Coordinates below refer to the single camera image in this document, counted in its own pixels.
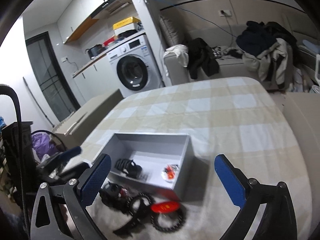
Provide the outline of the black hair claw clip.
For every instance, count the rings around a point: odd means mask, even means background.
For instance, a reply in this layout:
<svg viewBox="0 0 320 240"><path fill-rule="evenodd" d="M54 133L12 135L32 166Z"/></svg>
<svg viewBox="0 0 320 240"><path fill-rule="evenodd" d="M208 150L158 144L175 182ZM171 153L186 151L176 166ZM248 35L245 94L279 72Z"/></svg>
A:
<svg viewBox="0 0 320 240"><path fill-rule="evenodd" d="M99 190L99 196L104 205L122 213L128 213L131 197L126 188L109 182Z"/></svg>

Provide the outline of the black banana hair clip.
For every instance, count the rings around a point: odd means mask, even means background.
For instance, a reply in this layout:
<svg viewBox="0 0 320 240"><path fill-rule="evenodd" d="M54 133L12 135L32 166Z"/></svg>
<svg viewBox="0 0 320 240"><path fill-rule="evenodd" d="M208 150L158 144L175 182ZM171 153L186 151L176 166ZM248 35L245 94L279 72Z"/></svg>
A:
<svg viewBox="0 0 320 240"><path fill-rule="evenodd" d="M142 167L130 159L118 159L114 165L115 169L124 173L127 177L138 179L142 172Z"/></svg>

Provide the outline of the white round badge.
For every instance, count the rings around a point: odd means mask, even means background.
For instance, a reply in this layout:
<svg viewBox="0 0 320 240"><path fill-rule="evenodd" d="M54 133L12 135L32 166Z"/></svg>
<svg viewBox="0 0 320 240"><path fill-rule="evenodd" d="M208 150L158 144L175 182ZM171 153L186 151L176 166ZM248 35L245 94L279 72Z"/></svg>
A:
<svg viewBox="0 0 320 240"><path fill-rule="evenodd" d="M179 170L178 164L168 164L163 168L161 176L166 182L172 183L178 176Z"/></svg>

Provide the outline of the red oval hair clip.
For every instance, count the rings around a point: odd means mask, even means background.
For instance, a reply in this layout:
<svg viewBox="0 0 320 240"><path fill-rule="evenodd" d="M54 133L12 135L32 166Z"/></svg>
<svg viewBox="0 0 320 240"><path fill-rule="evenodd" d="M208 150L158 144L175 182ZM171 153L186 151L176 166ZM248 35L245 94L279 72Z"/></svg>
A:
<svg viewBox="0 0 320 240"><path fill-rule="evenodd" d="M161 202L152 204L150 209L153 213L173 213L179 210L181 207L179 202L175 201L167 201L167 202Z"/></svg>

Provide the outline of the beige cardboard box left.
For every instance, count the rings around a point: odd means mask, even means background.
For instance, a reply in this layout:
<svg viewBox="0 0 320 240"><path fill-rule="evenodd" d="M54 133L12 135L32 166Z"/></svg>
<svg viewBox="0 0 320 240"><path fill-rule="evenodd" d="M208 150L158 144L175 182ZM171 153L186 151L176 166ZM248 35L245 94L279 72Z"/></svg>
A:
<svg viewBox="0 0 320 240"><path fill-rule="evenodd" d="M123 96L119 89L91 98L58 124L53 133L67 148L80 146L121 100Z"/></svg>

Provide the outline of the purple plastic bag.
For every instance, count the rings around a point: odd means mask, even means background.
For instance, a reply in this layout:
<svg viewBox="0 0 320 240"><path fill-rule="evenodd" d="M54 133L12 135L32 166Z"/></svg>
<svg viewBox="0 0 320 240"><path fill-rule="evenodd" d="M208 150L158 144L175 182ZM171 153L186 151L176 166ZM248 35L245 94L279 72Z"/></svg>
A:
<svg viewBox="0 0 320 240"><path fill-rule="evenodd" d="M40 160L42 160L45 155L51 157L59 152L57 146L47 133L34 133L31 135L31 140L33 149Z"/></svg>

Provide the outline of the dark glass door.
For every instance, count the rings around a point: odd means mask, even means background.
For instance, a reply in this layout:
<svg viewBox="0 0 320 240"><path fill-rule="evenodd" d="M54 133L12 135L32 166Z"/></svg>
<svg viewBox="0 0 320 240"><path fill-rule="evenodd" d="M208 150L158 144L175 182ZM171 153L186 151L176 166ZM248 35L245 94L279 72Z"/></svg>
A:
<svg viewBox="0 0 320 240"><path fill-rule="evenodd" d="M31 67L40 90L59 121L80 108L56 58L49 33L25 41Z"/></svg>

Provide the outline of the silver cardboard box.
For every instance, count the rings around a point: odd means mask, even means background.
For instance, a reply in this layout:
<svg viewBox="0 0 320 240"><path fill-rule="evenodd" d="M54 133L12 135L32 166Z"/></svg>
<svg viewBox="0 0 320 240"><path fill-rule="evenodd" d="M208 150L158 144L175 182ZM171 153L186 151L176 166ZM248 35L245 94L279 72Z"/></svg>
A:
<svg viewBox="0 0 320 240"><path fill-rule="evenodd" d="M191 136L177 133L115 133L96 155L111 157L108 179L140 192L148 192L170 200L182 200L189 171L194 160ZM118 159L130 159L142 167L138 179L127 177L115 169ZM179 173L166 182L161 172L168 164L178 164Z"/></svg>

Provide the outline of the white kitchen cabinet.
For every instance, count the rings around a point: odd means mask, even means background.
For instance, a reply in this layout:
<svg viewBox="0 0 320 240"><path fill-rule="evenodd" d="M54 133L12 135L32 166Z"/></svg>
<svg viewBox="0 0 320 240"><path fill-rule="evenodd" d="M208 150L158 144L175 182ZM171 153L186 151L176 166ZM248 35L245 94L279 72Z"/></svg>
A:
<svg viewBox="0 0 320 240"><path fill-rule="evenodd" d="M74 74L73 79L86 102L119 89L119 82L106 55L83 67Z"/></svg>

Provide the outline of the black cooking pot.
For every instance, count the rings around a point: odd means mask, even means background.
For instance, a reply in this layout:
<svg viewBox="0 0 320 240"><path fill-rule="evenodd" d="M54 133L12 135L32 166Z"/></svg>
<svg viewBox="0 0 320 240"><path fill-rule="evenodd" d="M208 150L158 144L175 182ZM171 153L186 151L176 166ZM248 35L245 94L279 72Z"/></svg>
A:
<svg viewBox="0 0 320 240"><path fill-rule="evenodd" d="M93 58L97 57L100 53L105 50L105 47L102 44L96 44L95 46L88 48L85 50L85 54L89 56L92 60Z"/></svg>

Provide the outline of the plaid tablecloth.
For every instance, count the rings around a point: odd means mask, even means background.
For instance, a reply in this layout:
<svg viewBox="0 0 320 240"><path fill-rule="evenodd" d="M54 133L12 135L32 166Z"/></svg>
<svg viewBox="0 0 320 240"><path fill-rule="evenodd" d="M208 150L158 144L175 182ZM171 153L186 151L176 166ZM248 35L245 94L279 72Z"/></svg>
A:
<svg viewBox="0 0 320 240"><path fill-rule="evenodd" d="M281 110L264 87L248 77L186 83L122 100L82 144L68 166L93 161L114 133L186 133L195 154L181 230L161 233L141 226L132 239L219 239L235 215L234 206L214 170L224 154L247 177L262 184L287 184L299 239L311 232L312 196L303 155Z"/></svg>

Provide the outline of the yellow cardboard box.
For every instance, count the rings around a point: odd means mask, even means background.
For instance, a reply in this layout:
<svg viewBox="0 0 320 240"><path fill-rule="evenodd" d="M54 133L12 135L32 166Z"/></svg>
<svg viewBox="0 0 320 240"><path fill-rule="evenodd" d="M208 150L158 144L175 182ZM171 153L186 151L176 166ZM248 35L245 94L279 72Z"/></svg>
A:
<svg viewBox="0 0 320 240"><path fill-rule="evenodd" d="M140 22L140 19L131 16L131 17L125 18L125 19L115 23L113 25L113 30L119 29L119 28L126 26L128 24L131 24L131 23L138 23L138 22Z"/></svg>

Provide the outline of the grey striped pillow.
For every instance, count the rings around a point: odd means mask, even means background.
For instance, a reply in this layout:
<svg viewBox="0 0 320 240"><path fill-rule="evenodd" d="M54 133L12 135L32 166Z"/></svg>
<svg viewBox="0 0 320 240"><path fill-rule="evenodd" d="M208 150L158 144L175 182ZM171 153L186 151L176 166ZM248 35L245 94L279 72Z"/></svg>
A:
<svg viewBox="0 0 320 240"><path fill-rule="evenodd" d="M176 22L163 15L160 15L159 26L168 47L187 44L184 31Z"/></svg>

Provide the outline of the grey sofa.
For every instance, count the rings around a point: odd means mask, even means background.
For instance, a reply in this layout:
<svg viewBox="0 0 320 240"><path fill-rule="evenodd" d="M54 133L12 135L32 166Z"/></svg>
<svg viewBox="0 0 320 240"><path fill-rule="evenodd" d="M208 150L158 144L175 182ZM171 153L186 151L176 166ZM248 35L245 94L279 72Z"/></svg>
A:
<svg viewBox="0 0 320 240"><path fill-rule="evenodd" d="M286 90L294 82L296 69L301 71L301 85L316 81L317 30L305 30L293 22L248 21L234 43L223 52L223 59L217 59L200 37L168 48L163 60L172 85L244 76L257 80L266 90Z"/></svg>

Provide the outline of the wall power outlet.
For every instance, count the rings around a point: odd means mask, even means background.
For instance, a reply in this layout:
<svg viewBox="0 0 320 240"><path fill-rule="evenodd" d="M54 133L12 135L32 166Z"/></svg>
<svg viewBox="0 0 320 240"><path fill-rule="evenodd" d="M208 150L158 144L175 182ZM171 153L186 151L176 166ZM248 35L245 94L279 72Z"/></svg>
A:
<svg viewBox="0 0 320 240"><path fill-rule="evenodd" d="M232 12L230 10L219 10L220 17L232 17Z"/></svg>

